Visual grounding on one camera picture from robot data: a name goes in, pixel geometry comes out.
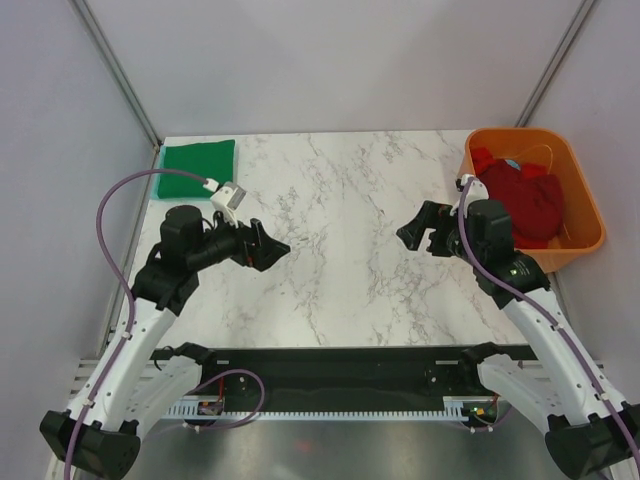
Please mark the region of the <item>green t shirt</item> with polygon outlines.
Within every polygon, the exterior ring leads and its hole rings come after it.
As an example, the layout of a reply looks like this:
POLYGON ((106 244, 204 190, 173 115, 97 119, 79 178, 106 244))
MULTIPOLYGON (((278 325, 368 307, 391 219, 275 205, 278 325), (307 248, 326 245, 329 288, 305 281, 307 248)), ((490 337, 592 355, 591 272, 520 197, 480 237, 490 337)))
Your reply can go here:
MULTIPOLYGON (((159 167, 211 178, 219 184, 233 182, 235 150, 234 140, 165 146, 159 167)), ((160 200, 207 199, 210 194, 195 180, 174 174, 159 175, 155 187, 160 200)))

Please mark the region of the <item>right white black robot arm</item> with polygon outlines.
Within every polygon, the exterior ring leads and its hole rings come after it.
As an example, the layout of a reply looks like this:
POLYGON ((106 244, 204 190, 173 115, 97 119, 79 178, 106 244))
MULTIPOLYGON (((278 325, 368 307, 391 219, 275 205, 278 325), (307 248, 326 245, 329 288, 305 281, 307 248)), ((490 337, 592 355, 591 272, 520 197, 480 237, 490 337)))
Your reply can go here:
POLYGON ((457 257, 519 329, 543 366, 543 385, 496 345, 466 351, 458 381, 467 392, 498 394, 543 435, 552 459, 571 479, 639 458, 639 407, 629 403, 588 354, 564 316, 546 274, 515 247, 511 218, 496 200, 463 212, 426 201, 396 232, 405 247, 429 241, 436 257, 457 257))

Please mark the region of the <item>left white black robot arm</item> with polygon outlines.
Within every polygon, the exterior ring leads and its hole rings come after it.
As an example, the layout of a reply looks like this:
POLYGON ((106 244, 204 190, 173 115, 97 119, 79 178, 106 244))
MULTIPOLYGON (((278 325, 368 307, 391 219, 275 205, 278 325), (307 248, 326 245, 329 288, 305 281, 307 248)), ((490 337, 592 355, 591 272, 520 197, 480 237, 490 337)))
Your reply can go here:
POLYGON ((199 286, 200 271, 231 259, 263 272, 290 251, 271 238, 257 219, 230 224, 221 212, 205 226, 200 209, 170 209, 128 293, 129 314, 85 385, 62 412, 49 411, 40 431, 64 464, 103 479, 122 479, 133 466, 143 440, 185 394, 208 393, 219 382, 211 350, 193 343, 148 382, 140 380, 166 331, 199 286))

